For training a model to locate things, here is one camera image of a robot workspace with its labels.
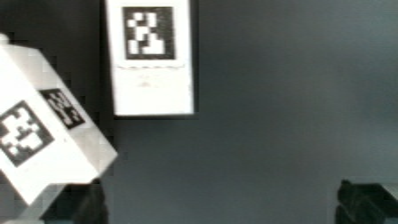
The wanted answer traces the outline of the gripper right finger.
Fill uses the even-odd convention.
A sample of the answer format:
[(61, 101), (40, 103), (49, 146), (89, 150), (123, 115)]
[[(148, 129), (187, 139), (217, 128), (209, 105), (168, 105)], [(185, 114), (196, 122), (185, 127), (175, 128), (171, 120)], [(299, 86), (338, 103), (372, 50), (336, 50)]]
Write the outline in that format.
[(398, 224), (398, 183), (342, 181), (335, 224)]

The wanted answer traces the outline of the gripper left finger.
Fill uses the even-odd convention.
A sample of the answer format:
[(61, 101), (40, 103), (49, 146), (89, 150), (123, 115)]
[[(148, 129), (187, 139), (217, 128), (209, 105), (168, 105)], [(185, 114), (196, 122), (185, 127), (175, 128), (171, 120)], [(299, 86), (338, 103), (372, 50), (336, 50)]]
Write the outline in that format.
[(0, 224), (45, 224), (45, 214), (66, 185), (50, 185), (27, 204), (10, 183), (0, 184)]

